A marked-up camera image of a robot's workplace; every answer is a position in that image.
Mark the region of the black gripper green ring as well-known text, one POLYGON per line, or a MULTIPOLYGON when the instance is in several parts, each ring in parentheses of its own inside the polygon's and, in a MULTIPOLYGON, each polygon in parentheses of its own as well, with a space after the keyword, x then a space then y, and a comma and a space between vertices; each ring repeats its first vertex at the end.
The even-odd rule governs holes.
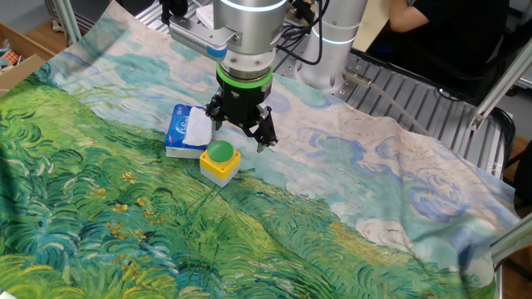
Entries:
POLYGON ((269 96, 273 71, 271 66, 266 73, 253 80, 243 80, 231 76, 221 62, 216 66, 216 79, 221 91, 217 91, 204 106, 205 114, 213 121, 214 130, 219 130, 224 121, 242 125, 243 132, 257 142, 257 152, 278 143, 271 107, 261 104, 269 96))

